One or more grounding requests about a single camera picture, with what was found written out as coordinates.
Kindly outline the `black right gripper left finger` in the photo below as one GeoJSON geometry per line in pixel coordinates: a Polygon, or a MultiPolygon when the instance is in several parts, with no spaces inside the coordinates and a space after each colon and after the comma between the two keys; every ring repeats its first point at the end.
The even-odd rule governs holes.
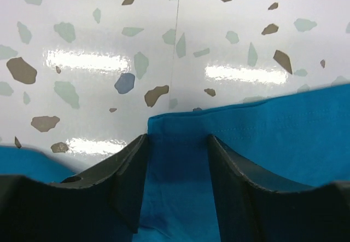
{"type": "Polygon", "coordinates": [[[1,241],[131,241],[148,154],[144,134],[61,182],[1,175],[1,241]]]}

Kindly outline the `blue t shirt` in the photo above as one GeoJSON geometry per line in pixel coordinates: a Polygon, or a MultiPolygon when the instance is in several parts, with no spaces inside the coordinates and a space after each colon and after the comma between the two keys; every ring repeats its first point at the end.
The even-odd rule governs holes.
{"type": "MultiPolygon", "coordinates": [[[[349,182],[349,85],[149,118],[139,227],[131,241],[221,241],[208,137],[289,180],[349,182]]],[[[31,149],[1,147],[1,175],[52,183],[76,175],[31,149]]]]}

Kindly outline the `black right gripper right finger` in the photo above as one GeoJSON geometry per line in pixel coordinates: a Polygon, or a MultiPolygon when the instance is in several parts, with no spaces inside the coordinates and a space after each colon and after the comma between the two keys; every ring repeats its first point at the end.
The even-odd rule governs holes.
{"type": "Polygon", "coordinates": [[[303,185],[207,144],[221,241],[349,241],[349,182],[303,185]]]}

